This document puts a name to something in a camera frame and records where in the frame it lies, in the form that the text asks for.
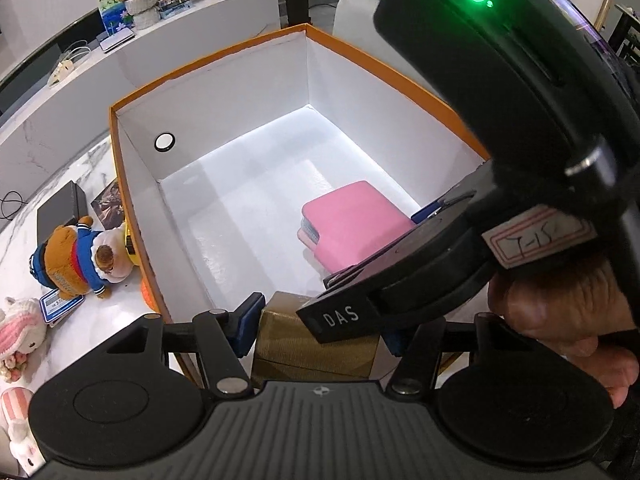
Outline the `person's right hand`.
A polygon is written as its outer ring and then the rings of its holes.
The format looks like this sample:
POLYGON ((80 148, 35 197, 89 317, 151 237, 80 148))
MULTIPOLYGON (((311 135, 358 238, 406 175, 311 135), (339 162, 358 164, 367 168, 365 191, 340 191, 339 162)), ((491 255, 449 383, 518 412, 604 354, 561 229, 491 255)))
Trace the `person's right hand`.
POLYGON ((516 332, 596 378, 616 408, 639 378, 639 361, 630 350, 600 344, 604 336, 638 327, 606 261, 498 274, 489 283, 488 307, 516 332))

